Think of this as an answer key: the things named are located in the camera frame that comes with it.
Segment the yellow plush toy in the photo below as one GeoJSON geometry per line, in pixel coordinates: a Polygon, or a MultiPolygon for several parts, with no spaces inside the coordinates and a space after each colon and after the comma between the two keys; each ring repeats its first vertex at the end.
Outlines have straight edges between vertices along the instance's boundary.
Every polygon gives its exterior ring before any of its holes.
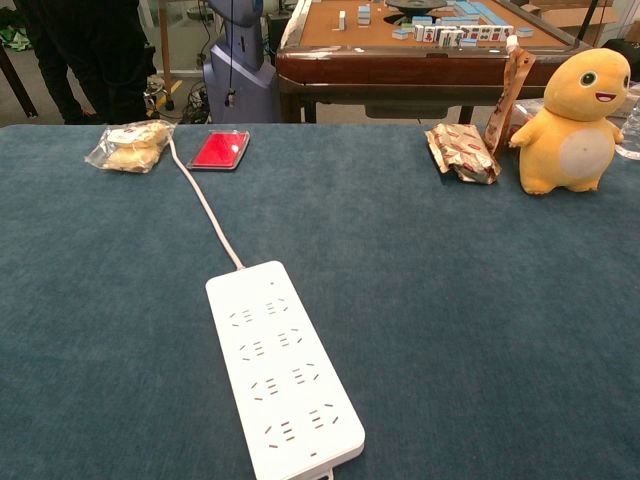
{"type": "Polygon", "coordinates": [[[525,192],[598,189],[615,143],[623,140],[605,117],[625,101],[630,74],[627,60],[605,48],[579,53],[556,70],[544,92],[544,108],[511,137],[511,146],[522,147],[525,192]]]}

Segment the blue felt tablecloth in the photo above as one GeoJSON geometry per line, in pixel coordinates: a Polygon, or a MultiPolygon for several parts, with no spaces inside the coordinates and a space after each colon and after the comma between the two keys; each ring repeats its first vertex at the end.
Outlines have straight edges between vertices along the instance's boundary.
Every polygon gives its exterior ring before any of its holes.
{"type": "MultiPolygon", "coordinates": [[[[209,128],[179,127],[183,161],[209,128]]],[[[339,479],[640,478],[640,162],[598,193],[442,179],[419,126],[251,126],[196,175],[287,268],[365,427],[339,479]]],[[[204,292],[233,265],[168,151],[0,130],[0,478],[251,479],[204,292]]]]}

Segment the power outlet socket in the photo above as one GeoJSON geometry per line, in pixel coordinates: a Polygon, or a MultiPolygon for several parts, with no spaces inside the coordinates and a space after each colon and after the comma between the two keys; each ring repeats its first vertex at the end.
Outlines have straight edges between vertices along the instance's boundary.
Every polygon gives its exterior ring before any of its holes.
{"type": "Polygon", "coordinates": [[[362,424],[282,264],[206,290],[257,479],[315,479],[359,455],[362,424]]]}

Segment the gray robot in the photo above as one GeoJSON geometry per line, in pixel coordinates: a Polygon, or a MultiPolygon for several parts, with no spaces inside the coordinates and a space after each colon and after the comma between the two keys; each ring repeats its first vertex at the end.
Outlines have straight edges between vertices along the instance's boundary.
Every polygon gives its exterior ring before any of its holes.
{"type": "Polygon", "coordinates": [[[278,77],[264,61],[262,0],[208,0],[224,19],[225,38],[211,48],[204,65],[214,123],[280,121],[278,77]]]}

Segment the plush toy mouth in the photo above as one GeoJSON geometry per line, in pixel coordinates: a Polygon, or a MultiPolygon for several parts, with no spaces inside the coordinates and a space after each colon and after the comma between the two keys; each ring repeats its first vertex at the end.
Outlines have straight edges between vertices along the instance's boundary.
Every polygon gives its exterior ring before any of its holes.
{"type": "Polygon", "coordinates": [[[608,103],[615,99],[616,95],[614,95],[613,93],[596,92],[596,98],[601,102],[608,103]]]}

